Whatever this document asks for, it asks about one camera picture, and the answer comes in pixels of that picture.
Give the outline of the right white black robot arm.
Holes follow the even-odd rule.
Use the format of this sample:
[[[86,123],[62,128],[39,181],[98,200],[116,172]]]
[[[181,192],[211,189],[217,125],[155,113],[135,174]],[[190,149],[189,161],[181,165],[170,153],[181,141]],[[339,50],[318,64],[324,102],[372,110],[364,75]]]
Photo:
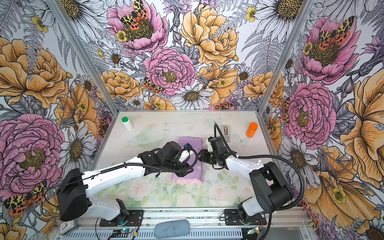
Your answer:
[[[278,166],[273,162],[254,162],[254,157],[231,154],[221,137],[207,139],[208,149],[201,150],[200,160],[240,174],[251,181],[255,196],[238,206],[243,223],[262,213],[273,213],[294,198],[294,193]]]

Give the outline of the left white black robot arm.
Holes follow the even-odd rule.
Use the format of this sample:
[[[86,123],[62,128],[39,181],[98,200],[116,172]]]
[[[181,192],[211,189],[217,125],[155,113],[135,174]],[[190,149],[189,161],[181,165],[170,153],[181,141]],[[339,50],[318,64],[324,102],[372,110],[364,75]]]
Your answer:
[[[81,172],[76,168],[64,178],[56,191],[60,220],[69,222],[80,217],[96,217],[122,226],[129,213],[122,200],[99,198],[99,192],[127,180],[150,174],[174,173],[184,177],[193,171],[198,153],[190,144],[180,146],[168,142],[123,163],[94,171]]]

